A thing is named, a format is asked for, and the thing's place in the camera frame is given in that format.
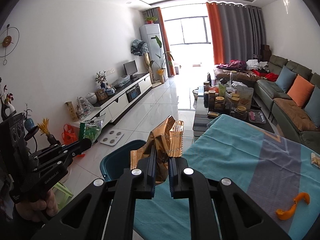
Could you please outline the left hand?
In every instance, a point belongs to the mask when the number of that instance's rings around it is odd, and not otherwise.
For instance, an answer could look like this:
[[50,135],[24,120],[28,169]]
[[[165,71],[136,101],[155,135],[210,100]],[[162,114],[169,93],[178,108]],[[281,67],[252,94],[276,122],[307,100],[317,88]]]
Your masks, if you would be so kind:
[[36,202],[18,203],[15,207],[22,218],[32,220],[33,222],[39,222],[41,220],[43,211],[49,217],[54,217],[58,213],[55,194],[52,190],[49,190],[45,197],[42,197]]

